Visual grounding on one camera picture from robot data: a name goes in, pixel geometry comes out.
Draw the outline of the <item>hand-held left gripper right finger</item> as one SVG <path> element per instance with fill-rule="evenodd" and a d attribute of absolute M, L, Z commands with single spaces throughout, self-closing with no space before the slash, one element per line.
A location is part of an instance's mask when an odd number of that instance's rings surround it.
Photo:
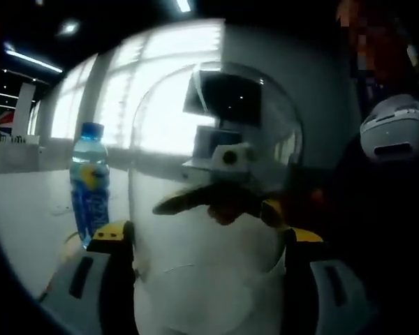
<path fill-rule="evenodd" d="M 283 334 L 375 334 L 378 307 L 361 278 L 317 235 L 284 233 Z"/>

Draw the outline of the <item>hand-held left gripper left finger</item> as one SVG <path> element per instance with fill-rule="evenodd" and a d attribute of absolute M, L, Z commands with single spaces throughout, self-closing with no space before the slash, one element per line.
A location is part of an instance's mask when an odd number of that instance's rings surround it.
<path fill-rule="evenodd" d="M 41 306 L 70 334 L 138 334 L 132 222 L 99 228 L 56 270 Z"/>

